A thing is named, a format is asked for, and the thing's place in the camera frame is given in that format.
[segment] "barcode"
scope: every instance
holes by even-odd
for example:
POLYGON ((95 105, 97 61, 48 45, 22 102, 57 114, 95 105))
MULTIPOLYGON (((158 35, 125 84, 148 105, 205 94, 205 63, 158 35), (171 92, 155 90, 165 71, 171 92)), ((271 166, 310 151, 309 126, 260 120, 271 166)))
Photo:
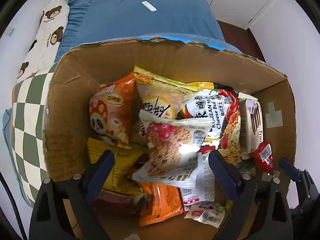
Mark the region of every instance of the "barcode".
POLYGON ((260 157, 263 159, 263 160, 266 160, 268 159, 268 157, 270 156, 270 154, 272 153, 271 151, 271 146, 270 144, 268 144, 260 153, 260 157))
POLYGON ((205 218, 205 219, 207 219, 207 220, 209 220, 209 221, 211 221, 212 223, 215 223, 215 222, 218 221, 217 218, 211 216, 208 212, 204 212, 204 213, 202 214, 202 217, 205 218))
POLYGON ((242 134, 242 136, 247 135, 247 120, 244 118, 241 119, 240 133, 242 134))
POLYGON ((183 196, 188 196, 188 195, 190 195, 192 193, 192 190, 190 188, 182 188, 180 190, 181 190, 181 194, 183 196))

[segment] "white snack wrapper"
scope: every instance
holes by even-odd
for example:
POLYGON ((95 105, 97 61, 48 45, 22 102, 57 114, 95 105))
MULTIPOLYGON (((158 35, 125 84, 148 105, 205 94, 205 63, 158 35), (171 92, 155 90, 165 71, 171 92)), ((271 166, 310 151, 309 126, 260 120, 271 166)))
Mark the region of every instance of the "white snack wrapper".
POLYGON ((206 205, 191 206, 188 214, 184 218, 191 218, 203 224, 212 225, 218 228, 226 215, 224 207, 218 203, 211 203, 206 205))
POLYGON ((192 205, 214 202, 214 174, 208 163, 209 153, 198 153, 198 173, 194 189, 180 188, 184 213, 187 214, 192 205))
POLYGON ((198 151, 212 120, 164 119, 144 110, 139 117, 147 130, 150 160, 133 174, 133 179, 194 188, 198 151))
POLYGON ((132 175, 132 180, 140 182, 159 182, 174 187, 195 188, 197 177, 197 166, 190 174, 179 176, 159 176, 153 177, 148 175, 150 170, 150 161, 147 161, 138 171, 132 175))

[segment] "blue tape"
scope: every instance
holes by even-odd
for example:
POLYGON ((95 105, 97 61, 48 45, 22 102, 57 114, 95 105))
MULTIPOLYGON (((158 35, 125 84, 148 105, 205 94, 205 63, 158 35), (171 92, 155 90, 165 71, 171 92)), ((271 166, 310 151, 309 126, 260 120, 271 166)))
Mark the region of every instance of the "blue tape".
MULTIPOLYGON (((171 36, 139 36, 137 38, 140 39, 140 40, 148 41, 148 40, 151 40, 152 38, 155 38, 155 37, 163 38, 163 39, 170 40, 170 41, 182 41, 184 44, 187 44, 190 41, 192 41, 190 39, 177 38, 177 37, 171 37, 171 36)), ((203 42, 199 42, 199 43, 205 44, 208 47, 214 48, 214 49, 217 49, 217 50, 224 50, 225 49, 224 47, 220 47, 220 46, 213 45, 213 44, 210 44, 210 43, 203 43, 203 42)))

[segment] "green checkered blanket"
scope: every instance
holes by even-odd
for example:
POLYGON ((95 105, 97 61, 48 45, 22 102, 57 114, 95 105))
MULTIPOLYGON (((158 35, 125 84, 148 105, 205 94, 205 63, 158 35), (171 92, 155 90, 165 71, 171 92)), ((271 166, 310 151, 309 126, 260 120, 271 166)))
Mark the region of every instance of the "green checkered blanket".
POLYGON ((57 68, 44 68, 13 88, 11 146, 29 205, 33 207, 43 179, 48 177, 44 161, 43 117, 49 84, 57 68))

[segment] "chip bag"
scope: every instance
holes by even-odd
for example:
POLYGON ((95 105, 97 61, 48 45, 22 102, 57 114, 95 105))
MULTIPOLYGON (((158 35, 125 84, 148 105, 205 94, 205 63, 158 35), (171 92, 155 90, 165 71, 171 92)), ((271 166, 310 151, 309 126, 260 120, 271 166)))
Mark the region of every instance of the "chip bag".
POLYGON ((102 86, 89 101, 90 125, 109 144, 129 147, 134 74, 102 86))
POLYGON ((105 150, 110 150, 115 155, 115 165, 103 185, 104 189, 128 195, 143 194, 135 182, 128 180, 125 175, 139 157, 148 152, 147 148, 131 145, 131 149, 124 149, 92 138, 88 139, 87 146, 91 163, 95 163, 105 150))
MULTIPOLYGON (((137 66, 133 72, 143 102, 142 109, 157 117, 175 119, 185 102, 198 91, 197 86, 158 76, 137 66)), ((139 134, 145 138, 143 124, 140 125, 139 134)))
POLYGON ((179 191, 176 187, 162 183, 138 182, 150 200, 140 215, 139 226, 164 221, 183 213, 179 191))

